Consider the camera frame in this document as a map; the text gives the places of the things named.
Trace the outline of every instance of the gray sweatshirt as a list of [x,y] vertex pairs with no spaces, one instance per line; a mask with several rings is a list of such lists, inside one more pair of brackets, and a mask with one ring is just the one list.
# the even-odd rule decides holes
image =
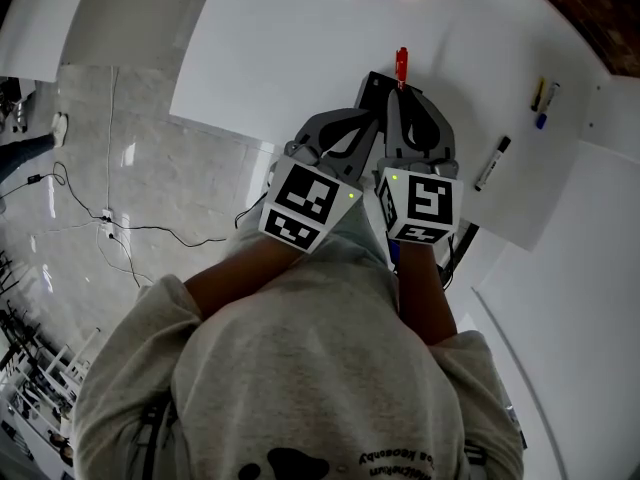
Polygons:
[[366,263],[300,262],[205,322],[163,278],[84,382],[79,478],[135,476],[141,415],[169,391],[178,420],[158,440],[154,478],[466,479],[465,441],[486,454],[488,478],[521,478],[482,335],[427,347],[395,308],[394,276]]

